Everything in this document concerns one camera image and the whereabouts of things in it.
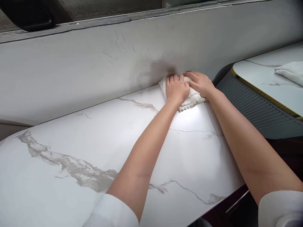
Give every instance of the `marble tabletop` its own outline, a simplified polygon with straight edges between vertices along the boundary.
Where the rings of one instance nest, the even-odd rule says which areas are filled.
[[[81,227],[164,104],[156,85],[1,141],[0,226]],[[243,184],[210,103],[177,112],[140,226],[187,226]]]
[[[303,87],[274,71],[292,61],[303,61],[303,42],[237,62],[233,69],[241,78],[303,116]]]

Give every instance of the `white wall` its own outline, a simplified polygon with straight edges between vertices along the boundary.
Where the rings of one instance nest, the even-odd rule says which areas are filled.
[[[300,0],[200,9],[0,44],[0,119],[36,125],[303,39]]]

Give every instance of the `gold trim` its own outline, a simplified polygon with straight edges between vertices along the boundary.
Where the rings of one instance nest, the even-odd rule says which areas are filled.
[[[249,82],[247,82],[246,80],[244,80],[243,78],[241,78],[239,75],[236,74],[236,72],[234,71],[234,68],[231,68],[231,73],[243,84],[245,84],[246,86],[250,87],[251,89],[253,89],[255,92],[257,92],[258,94],[262,95],[264,98],[266,98],[268,101],[272,102],[273,104],[275,104],[277,107],[279,107],[280,109],[284,110],[286,113],[290,114],[291,116],[295,117],[296,119],[298,119],[299,121],[303,121],[303,117],[298,115],[297,113],[295,113],[294,111],[290,110],[289,108],[287,108],[285,105],[281,104],[280,102],[278,102],[277,100],[275,100],[274,98],[270,97],[268,94],[264,93],[263,91],[259,90],[258,88],[256,88],[255,86],[253,86],[252,84],[250,84]]]

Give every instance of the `finger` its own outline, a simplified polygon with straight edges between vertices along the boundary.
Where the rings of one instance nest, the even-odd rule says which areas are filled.
[[[188,81],[188,83],[195,90],[197,90],[199,88],[199,84],[197,84],[197,83],[195,83],[193,81]]]
[[[185,88],[186,88],[186,89],[189,89],[189,83],[184,82],[184,85],[185,85]]]
[[[183,74],[180,75],[180,79],[179,80],[182,81],[182,82],[184,82],[184,75]]]
[[[174,75],[174,81],[178,81],[178,75],[177,74]]]
[[[200,72],[198,72],[198,71],[192,71],[193,73],[195,73],[196,75],[198,75],[198,76],[206,76],[205,74],[203,74],[203,73],[200,73]]]
[[[199,79],[199,77],[193,72],[186,72],[184,73],[184,76],[190,77],[194,82],[197,82],[197,80]]]

